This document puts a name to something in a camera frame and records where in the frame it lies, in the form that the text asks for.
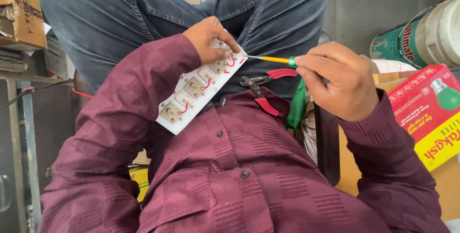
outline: paint bucket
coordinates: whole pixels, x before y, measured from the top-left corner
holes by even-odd
[[[460,68],[460,0],[449,0],[431,12],[380,33],[371,59],[399,60],[414,68],[445,64]]]

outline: pliers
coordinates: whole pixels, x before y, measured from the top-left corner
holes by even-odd
[[[264,109],[267,113],[272,115],[278,115],[279,112],[275,108],[273,108],[267,101],[267,98],[264,97],[262,90],[260,89],[259,85],[265,84],[271,80],[280,78],[280,77],[295,77],[297,76],[297,72],[291,69],[279,69],[274,71],[267,71],[267,76],[265,77],[256,77],[256,78],[249,78],[247,76],[241,77],[244,79],[244,82],[240,82],[242,86],[250,87],[254,93],[256,94],[257,98],[255,101]]]

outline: man's right hand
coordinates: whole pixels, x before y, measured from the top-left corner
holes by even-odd
[[[380,102],[370,63],[339,43],[312,48],[295,63],[315,102],[343,120],[362,120]],[[323,78],[330,83],[325,85]]]

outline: hand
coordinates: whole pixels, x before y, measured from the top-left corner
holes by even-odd
[[[362,120],[380,102],[370,63],[339,43],[312,48],[295,63],[315,102],[343,120]],[[330,83],[325,85],[323,77]]]
[[[224,30],[219,19],[209,17],[203,19],[200,23],[194,24],[184,33],[185,36],[195,46],[201,58],[203,65],[211,64],[216,60],[225,60],[230,58],[230,51],[218,48],[211,48],[213,39],[225,42],[234,53],[240,52],[240,47],[233,36]]]

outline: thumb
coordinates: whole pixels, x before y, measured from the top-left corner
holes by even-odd
[[[322,81],[322,77],[319,76],[318,73],[302,66],[298,67],[296,71],[304,79],[305,86],[313,95],[315,101],[320,102],[322,98],[329,94],[326,85]]]
[[[214,60],[226,60],[230,58],[230,51],[220,48],[212,48]]]

